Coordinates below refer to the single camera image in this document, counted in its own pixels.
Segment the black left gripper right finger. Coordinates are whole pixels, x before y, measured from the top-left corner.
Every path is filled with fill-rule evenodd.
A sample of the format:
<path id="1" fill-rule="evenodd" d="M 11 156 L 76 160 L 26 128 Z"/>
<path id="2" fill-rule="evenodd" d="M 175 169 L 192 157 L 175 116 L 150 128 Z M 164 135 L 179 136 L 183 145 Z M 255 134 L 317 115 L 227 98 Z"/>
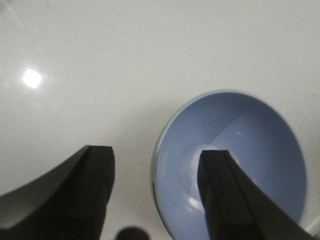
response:
<path id="1" fill-rule="evenodd" d="M 227 150 L 200 154 L 197 185 L 211 240 L 313 240 L 234 161 Z"/>

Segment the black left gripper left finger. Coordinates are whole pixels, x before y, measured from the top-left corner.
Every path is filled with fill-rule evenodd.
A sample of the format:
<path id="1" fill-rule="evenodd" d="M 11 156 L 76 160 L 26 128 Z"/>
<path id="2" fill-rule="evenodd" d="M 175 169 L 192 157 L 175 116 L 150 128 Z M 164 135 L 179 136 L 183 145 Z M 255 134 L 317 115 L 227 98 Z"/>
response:
<path id="1" fill-rule="evenodd" d="M 0 197 L 3 240 L 98 240 L 115 180 L 110 146 L 86 145 Z"/>

